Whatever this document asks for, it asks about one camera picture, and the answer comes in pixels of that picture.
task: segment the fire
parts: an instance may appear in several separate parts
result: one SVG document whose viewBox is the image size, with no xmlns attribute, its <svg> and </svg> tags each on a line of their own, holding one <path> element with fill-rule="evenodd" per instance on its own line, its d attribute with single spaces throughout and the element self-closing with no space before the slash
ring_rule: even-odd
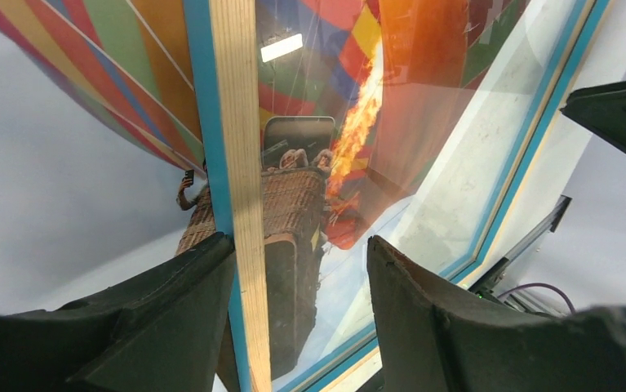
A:
<svg viewBox="0 0 626 392">
<path fill-rule="evenodd" d="M 344 178 L 351 172 L 353 160 L 366 143 L 366 138 L 375 125 L 382 106 L 383 56 L 382 40 L 378 39 L 372 57 L 366 67 L 370 69 L 368 78 L 358 89 L 358 102 L 346 113 L 341 137 L 334 146 L 334 162 L 327 197 L 339 194 Z"/>
</svg>

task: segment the cord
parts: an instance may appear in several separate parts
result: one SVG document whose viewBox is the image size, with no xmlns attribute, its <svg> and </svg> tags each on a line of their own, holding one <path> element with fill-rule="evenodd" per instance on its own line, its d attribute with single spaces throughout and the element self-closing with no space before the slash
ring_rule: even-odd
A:
<svg viewBox="0 0 626 392">
<path fill-rule="evenodd" d="M 567 304 L 567 307 L 570 308 L 570 313 L 575 314 L 577 313 L 577 311 L 575 310 L 575 307 L 572 305 L 572 301 L 570 301 L 570 297 L 568 297 L 564 292 L 562 292 L 561 289 L 553 286 L 552 284 L 548 284 L 548 283 L 528 283 L 528 284 L 522 284 L 521 286 L 517 286 L 515 288 L 511 288 L 509 290 L 507 290 L 506 292 L 500 294 L 498 296 L 499 300 L 502 300 L 503 298 L 505 298 L 506 296 L 512 294 L 513 292 L 518 292 L 520 290 L 524 290 L 525 288 L 529 288 L 529 287 L 544 287 L 547 288 L 548 290 L 553 290 L 554 292 L 558 293 L 563 300 L 565 300 L 565 303 Z"/>
</svg>

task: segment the wood grain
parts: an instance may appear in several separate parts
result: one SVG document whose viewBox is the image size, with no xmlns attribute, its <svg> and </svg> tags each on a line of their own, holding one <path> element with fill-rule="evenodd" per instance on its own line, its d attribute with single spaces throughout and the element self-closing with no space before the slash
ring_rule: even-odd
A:
<svg viewBox="0 0 626 392">
<path fill-rule="evenodd" d="M 251 390 L 272 390 L 264 274 L 255 2 L 210 0 Z"/>
</svg>

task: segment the blue frame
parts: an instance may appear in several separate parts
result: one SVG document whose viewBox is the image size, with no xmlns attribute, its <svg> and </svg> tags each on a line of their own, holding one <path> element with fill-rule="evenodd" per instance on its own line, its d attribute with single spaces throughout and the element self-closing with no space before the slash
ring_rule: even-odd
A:
<svg viewBox="0 0 626 392">
<path fill-rule="evenodd" d="M 534 110 L 530 110 L 527 114 L 519 135 L 515 140 L 515 147 L 517 148 L 513 148 L 510 155 L 508 156 L 505 165 L 506 168 L 502 171 L 502 173 L 500 173 L 499 179 L 496 182 L 493 192 L 489 198 L 488 205 L 490 206 L 490 208 L 487 209 L 488 213 L 484 214 L 481 222 L 479 223 L 477 233 L 481 234 L 487 230 L 486 238 L 484 239 L 481 248 L 477 251 L 477 247 L 481 237 L 474 236 L 474 239 L 472 240 L 469 246 L 469 250 L 466 252 L 466 254 L 457 259 L 454 263 L 452 263 L 449 267 L 447 267 L 440 273 L 440 276 L 442 276 L 443 278 L 447 278 L 450 277 L 450 275 L 452 274 L 456 274 L 453 278 L 450 279 L 450 281 L 458 284 L 461 280 L 463 280 L 466 276 L 468 276 L 479 265 L 483 263 L 483 259 L 490 249 L 495 235 L 502 225 L 503 219 L 508 209 L 512 205 L 514 195 L 519 190 L 519 187 L 521 186 L 524 179 L 524 175 L 529 169 L 531 161 L 541 144 L 541 140 L 543 139 L 545 132 L 548 130 L 550 123 L 553 120 L 553 115 L 555 114 L 558 106 L 561 104 L 562 100 L 566 96 L 567 88 L 571 83 L 571 79 L 580 64 L 584 53 L 586 52 L 588 45 L 591 42 L 592 36 L 601 21 L 601 18 L 603 17 L 608 5 L 610 4 L 610 1 L 611 0 L 596 0 L 596 2 L 593 4 L 593 8 L 589 13 L 588 18 L 585 21 L 579 36 L 577 37 L 576 43 L 573 46 L 572 52 L 570 53 L 570 56 L 563 67 L 560 78 L 557 80 L 556 86 L 553 89 L 553 93 L 550 96 L 548 103 L 545 104 L 544 113 L 539 123 L 537 124 L 536 129 L 534 130 L 531 141 L 526 147 L 525 153 L 522 156 L 522 160 L 519 162 L 519 165 L 515 170 L 512 182 L 510 183 L 508 190 L 505 193 L 502 203 L 498 207 L 496 204 L 498 202 L 500 192 L 502 188 L 506 186 L 507 178 L 511 173 L 511 168 L 517 163 L 517 155 L 519 154 L 519 151 L 521 150 L 521 147 L 526 140 L 527 130 L 530 129 L 535 119 Z M 535 93 L 531 108 L 538 108 L 543 104 L 546 90 L 552 83 L 555 82 L 553 80 L 555 70 L 564 60 L 562 57 L 565 53 L 565 49 L 567 48 L 567 44 L 570 42 L 570 40 L 573 39 L 572 34 L 575 31 L 575 26 L 577 25 L 586 4 L 586 0 L 576 0 L 570 17 L 562 30 L 561 38 L 556 45 L 556 48 L 551 57 L 551 61 L 548 63 L 548 67 L 545 70 L 544 76 L 541 79 L 541 83 L 539 84 L 539 87 Z M 491 226 L 487 228 L 486 225 L 491 218 L 491 213 L 496 208 L 497 212 L 495 214 L 495 219 L 493 220 Z M 464 264 L 468 263 L 469 260 L 473 260 L 473 262 L 464 268 Z M 288 392 L 301 386 L 303 386 L 306 391 L 322 390 L 332 381 L 336 380 L 337 377 L 350 369 L 358 360 L 365 357 L 366 354 L 370 353 L 372 350 L 375 349 L 375 347 L 377 347 L 378 341 L 376 337 L 372 338 L 365 344 L 360 342 L 360 340 L 363 339 L 364 336 L 367 336 L 369 331 L 373 332 L 374 330 L 375 326 L 373 324 L 368 325 L 366 328 L 363 329 L 362 332 L 359 332 L 356 336 L 353 336 L 348 341 L 346 341 L 339 349 L 333 351 L 320 362 L 316 363 L 315 366 L 311 367 L 308 371 L 295 378 L 291 383 L 286 385 L 282 389 L 282 391 Z M 339 355 L 349 351 L 349 348 L 351 347 L 357 347 L 357 350 L 344 361 L 334 366 L 333 363 L 334 361 L 339 359 Z M 310 386 L 304 384 L 308 379 L 311 378 L 312 375 L 320 372 L 321 369 L 327 367 L 331 369 L 327 373 L 325 373 L 324 376 L 318 378 Z"/>
<path fill-rule="evenodd" d="M 209 162 L 209 186 L 214 221 L 218 231 L 233 236 L 229 168 L 221 126 L 219 79 L 216 72 L 209 0 L 184 0 L 183 8 L 188 27 L 188 44 L 190 60 L 193 63 L 193 82 L 198 98 L 202 142 L 205 145 L 205 159 Z M 241 285 L 237 270 L 233 277 L 233 288 L 229 300 L 229 317 L 238 367 L 238 381 L 241 390 L 248 392 L 252 385 L 242 311 Z"/>
</svg>

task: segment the purple cable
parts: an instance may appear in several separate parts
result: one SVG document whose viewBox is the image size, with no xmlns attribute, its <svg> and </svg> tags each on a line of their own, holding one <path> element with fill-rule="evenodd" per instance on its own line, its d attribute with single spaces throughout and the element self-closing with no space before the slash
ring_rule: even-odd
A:
<svg viewBox="0 0 626 392">
<path fill-rule="evenodd" d="M 502 300 L 503 298 L 505 298 L 506 296 L 512 294 L 513 292 L 518 292 L 520 290 L 523 290 L 523 289 L 529 288 L 529 287 L 544 287 L 544 288 L 547 288 L 549 290 L 553 290 L 554 292 L 560 294 L 562 299 L 565 300 L 565 303 L 567 304 L 567 307 L 570 308 L 570 312 L 572 314 L 577 312 L 575 310 L 575 307 L 572 305 L 572 301 L 570 301 L 570 297 L 568 297 L 564 292 L 562 292 L 561 289 L 553 286 L 552 284 L 548 284 L 548 283 L 528 283 L 528 284 L 522 284 L 521 286 L 517 286 L 515 288 L 511 288 L 511 289 L 507 290 L 506 292 L 500 294 L 498 296 L 498 299 Z"/>
</svg>

